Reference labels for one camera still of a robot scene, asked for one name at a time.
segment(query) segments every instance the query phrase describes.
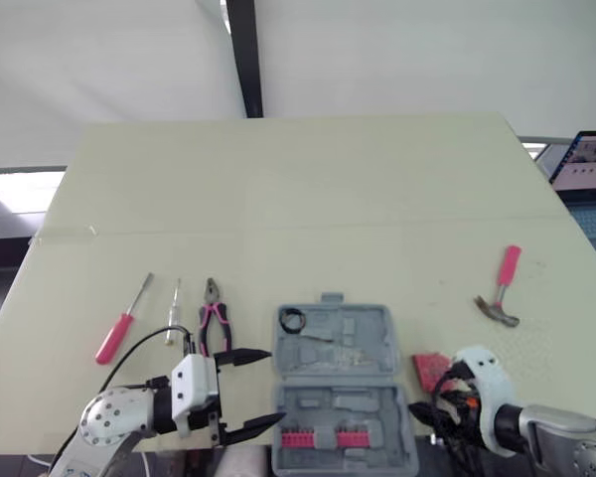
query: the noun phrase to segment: small screwdriver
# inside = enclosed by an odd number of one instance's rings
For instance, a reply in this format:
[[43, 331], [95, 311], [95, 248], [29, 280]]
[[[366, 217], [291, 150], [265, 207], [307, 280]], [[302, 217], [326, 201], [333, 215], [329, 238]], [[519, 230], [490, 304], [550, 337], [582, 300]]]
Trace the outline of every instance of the small screwdriver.
[[[172, 305], [170, 305], [170, 311], [168, 312], [168, 326], [181, 324], [179, 320], [179, 288], [181, 288], [181, 278], [177, 279], [175, 296], [172, 298]], [[175, 342], [173, 333], [174, 330], [168, 330], [166, 333], [166, 345], [172, 345]]]
[[114, 358], [115, 353], [117, 353], [117, 349], [126, 336], [132, 320], [134, 320], [134, 317], [132, 316], [132, 310], [137, 304], [137, 301], [139, 301], [139, 297], [143, 294], [144, 290], [152, 280], [152, 276], [152, 273], [148, 273], [146, 279], [143, 280], [141, 288], [139, 288], [139, 292], [135, 296], [135, 299], [132, 300], [132, 303], [130, 303], [130, 306], [126, 312], [121, 314], [119, 320], [112, 325], [112, 328], [110, 328], [110, 331], [104, 338], [99, 351], [97, 351], [97, 354], [95, 355], [95, 360], [99, 365], [107, 365]]

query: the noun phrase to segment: table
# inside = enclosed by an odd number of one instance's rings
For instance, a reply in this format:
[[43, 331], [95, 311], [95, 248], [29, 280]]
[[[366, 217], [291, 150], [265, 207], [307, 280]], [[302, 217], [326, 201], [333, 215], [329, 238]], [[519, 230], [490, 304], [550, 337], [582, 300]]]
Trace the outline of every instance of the table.
[[[505, 302], [516, 329], [473, 303], [494, 293], [509, 243], [523, 248]], [[124, 350], [165, 325], [177, 277], [187, 326], [213, 276], [235, 344], [263, 349], [280, 304], [342, 291], [389, 307], [411, 401], [424, 398], [411, 354], [482, 344], [525, 403], [596, 416], [596, 253], [497, 114], [91, 127], [0, 313], [0, 453], [57, 450], [110, 371], [93, 355], [147, 271]], [[115, 382], [179, 359], [156, 339]], [[271, 360], [225, 368], [230, 428], [273, 411], [278, 380]]]

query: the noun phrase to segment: pink hammer handle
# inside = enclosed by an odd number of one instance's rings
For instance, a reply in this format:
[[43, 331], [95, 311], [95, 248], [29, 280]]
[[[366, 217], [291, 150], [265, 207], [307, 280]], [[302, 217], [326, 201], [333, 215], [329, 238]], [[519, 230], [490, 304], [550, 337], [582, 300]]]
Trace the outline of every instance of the pink hammer handle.
[[499, 270], [499, 279], [497, 280], [498, 285], [508, 286], [513, 282], [515, 270], [517, 269], [517, 262], [519, 261], [519, 255], [521, 255], [520, 247], [516, 245], [510, 245], [508, 248], [506, 248], [504, 263], [501, 265], [501, 270]]
[[95, 355], [95, 360], [99, 365], [107, 365], [115, 357], [115, 353], [117, 353], [123, 338], [126, 336], [132, 320], [132, 315], [122, 313], [119, 320], [110, 328], [99, 351]]

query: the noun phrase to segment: hammer head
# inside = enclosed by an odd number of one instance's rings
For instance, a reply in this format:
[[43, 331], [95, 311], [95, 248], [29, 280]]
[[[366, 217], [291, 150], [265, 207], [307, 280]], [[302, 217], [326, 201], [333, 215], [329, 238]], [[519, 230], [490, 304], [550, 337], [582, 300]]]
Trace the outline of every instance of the hammer head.
[[486, 300], [478, 296], [475, 298], [475, 304], [488, 318], [499, 321], [510, 328], [515, 328], [519, 324], [519, 318], [507, 315], [500, 303], [489, 305]]

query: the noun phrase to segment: gray tool case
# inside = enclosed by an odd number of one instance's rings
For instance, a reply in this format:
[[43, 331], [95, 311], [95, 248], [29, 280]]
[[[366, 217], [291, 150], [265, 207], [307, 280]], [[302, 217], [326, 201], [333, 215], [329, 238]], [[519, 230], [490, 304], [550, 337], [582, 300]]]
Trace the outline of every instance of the gray tool case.
[[[291, 309], [304, 316], [300, 333]], [[283, 313], [293, 334], [279, 323]], [[325, 293], [317, 304], [282, 305], [276, 318], [276, 406], [286, 415], [274, 427], [275, 474], [416, 475], [406, 394], [393, 382], [399, 352], [388, 309]]]

